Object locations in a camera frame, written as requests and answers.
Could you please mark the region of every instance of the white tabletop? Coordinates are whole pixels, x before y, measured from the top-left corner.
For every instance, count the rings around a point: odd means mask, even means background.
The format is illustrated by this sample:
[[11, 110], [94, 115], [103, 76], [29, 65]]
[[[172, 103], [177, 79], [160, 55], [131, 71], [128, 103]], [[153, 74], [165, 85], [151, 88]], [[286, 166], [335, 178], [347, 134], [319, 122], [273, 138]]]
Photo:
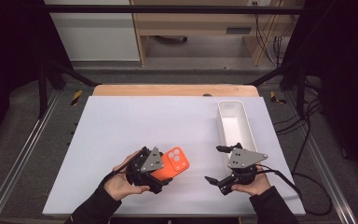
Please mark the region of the white tabletop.
[[[81, 205], [103, 177], [133, 151], [181, 147], [190, 167], [162, 192], [123, 199], [115, 212], [122, 217], [238, 217], [255, 211], [245, 193], [224, 196], [205, 175], [226, 177], [217, 131], [218, 102], [243, 102], [257, 150], [268, 154], [262, 164], [281, 171], [293, 182], [269, 112], [261, 97], [91, 96], [79, 121], [43, 214], [66, 216]], [[276, 175], [268, 174], [289, 208], [304, 215], [296, 193]]]

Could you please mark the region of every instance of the black curtain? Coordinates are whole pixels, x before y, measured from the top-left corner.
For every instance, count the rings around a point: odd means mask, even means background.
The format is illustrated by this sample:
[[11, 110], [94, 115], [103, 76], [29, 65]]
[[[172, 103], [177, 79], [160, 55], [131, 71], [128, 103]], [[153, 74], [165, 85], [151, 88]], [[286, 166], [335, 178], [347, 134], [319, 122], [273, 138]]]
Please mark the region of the black curtain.
[[[307, 1], [306, 6], [327, 9], [329, 3]], [[283, 63], [294, 59], [321, 15], [300, 17]], [[301, 56], [306, 75], [322, 81], [324, 111], [348, 158], [358, 160], [358, 1], [337, 0]]]
[[10, 93], [37, 80], [42, 62], [53, 60], [73, 69], [49, 13], [25, 9], [26, 4], [45, 3], [0, 1], [0, 123], [8, 110]]

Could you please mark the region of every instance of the human hand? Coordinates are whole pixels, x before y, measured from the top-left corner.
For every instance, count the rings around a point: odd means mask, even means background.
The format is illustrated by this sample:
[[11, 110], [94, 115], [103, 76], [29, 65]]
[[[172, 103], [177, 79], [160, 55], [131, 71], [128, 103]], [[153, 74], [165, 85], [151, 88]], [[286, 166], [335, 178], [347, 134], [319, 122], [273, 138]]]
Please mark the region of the human hand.
[[[130, 154], [120, 165], [117, 165], [113, 168], [113, 171], [118, 170], [123, 164], [129, 161], [134, 157], [138, 151]], [[125, 173], [127, 167], [124, 168], [121, 172]], [[111, 179], [109, 179], [103, 186], [106, 192], [116, 201], [120, 201], [130, 194], [142, 194], [143, 192], [150, 190], [148, 186], [133, 186], [131, 185], [125, 174], [116, 174]]]
[[[263, 167], [260, 166], [260, 163], [256, 165], [257, 171], [262, 171]], [[235, 184], [231, 187], [232, 190], [236, 190], [239, 192], [245, 192], [250, 194], [251, 196], [260, 195], [267, 189], [271, 188], [269, 180], [267, 179], [266, 174], [259, 174], [255, 176], [255, 181], [249, 185], [240, 185]]]

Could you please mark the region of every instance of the floor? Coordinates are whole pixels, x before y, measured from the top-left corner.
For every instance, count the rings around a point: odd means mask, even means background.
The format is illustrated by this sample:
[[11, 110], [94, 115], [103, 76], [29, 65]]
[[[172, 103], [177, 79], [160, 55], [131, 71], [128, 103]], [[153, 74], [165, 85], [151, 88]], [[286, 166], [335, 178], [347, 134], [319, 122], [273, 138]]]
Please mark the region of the floor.
[[[80, 74], [102, 83], [244, 84], [275, 68], [269, 59], [265, 59], [260, 66], [253, 66], [245, 47], [241, 37], [237, 36], [190, 36], [185, 43], [178, 39], [155, 37], [150, 40], [144, 67], [137, 63], [80, 62], [74, 65]], [[34, 137], [37, 140], [34, 145], [28, 144], [27, 139], [38, 122], [37, 83], [31, 82], [11, 94], [10, 109], [0, 127], [0, 188], [7, 177], [13, 185], [6, 188], [8, 194], [0, 190], [0, 195], [4, 196], [0, 198], [0, 223], [62, 223], [61, 219], [43, 216], [41, 210], [76, 130], [87, 96], [93, 90], [70, 77], [64, 78], [67, 81], [64, 91], [48, 91], [50, 97], [57, 96], [57, 105], [46, 125], [42, 126], [40, 135]], [[295, 121], [285, 120], [295, 114], [290, 102], [296, 97], [294, 91], [280, 91], [280, 79], [275, 77], [257, 89], [265, 99], [271, 121], [276, 123], [274, 127], [289, 168], [293, 168], [304, 142], [302, 128], [305, 126], [298, 125], [288, 129], [288, 132], [279, 132]], [[310, 77], [310, 81], [318, 85], [317, 78]], [[83, 91], [82, 97], [76, 106], [72, 106], [70, 102], [77, 90]], [[272, 91], [278, 101], [271, 100]], [[307, 91], [306, 100], [311, 102], [316, 99], [314, 94]], [[315, 105], [315, 113], [310, 117], [312, 138], [305, 145], [297, 171], [323, 183], [324, 178], [313, 155], [317, 147], [316, 151], [321, 152], [331, 168], [344, 201], [334, 199], [334, 208], [324, 216], [308, 213], [298, 217], [298, 220], [300, 223], [358, 223], [358, 164], [342, 158], [340, 144], [323, 115], [323, 108], [317, 102]], [[33, 146], [29, 154], [24, 153], [26, 145]], [[25, 155], [25, 160], [22, 166], [14, 169], [13, 164], [19, 164], [16, 159], [20, 154]], [[12, 168], [19, 172], [13, 174]], [[295, 175], [294, 179], [303, 191], [306, 208], [316, 213], [328, 210], [327, 197], [318, 185], [300, 175]], [[353, 215], [355, 222], [343, 220], [340, 216], [342, 211], [339, 211], [342, 204], [339, 203], [348, 204], [350, 210], [343, 213]], [[256, 223], [256, 218], [243, 218], [242, 223]]]

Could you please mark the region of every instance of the person's left hand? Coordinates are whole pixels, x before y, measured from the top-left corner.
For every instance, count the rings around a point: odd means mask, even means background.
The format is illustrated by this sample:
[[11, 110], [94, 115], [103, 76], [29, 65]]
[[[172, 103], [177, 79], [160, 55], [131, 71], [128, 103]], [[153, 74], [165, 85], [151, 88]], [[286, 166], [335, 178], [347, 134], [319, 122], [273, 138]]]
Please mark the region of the person's left hand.
[[[124, 163], [129, 161], [133, 156], [135, 156], [138, 151], [130, 154], [120, 165], [117, 165], [113, 168], [113, 170], [118, 170]], [[106, 192], [116, 201], [120, 201], [121, 199], [125, 198], [130, 194], [142, 194], [143, 192], [150, 190], [148, 186], [133, 186], [127, 181], [127, 177], [125, 174], [117, 174], [109, 179], [103, 186]]]

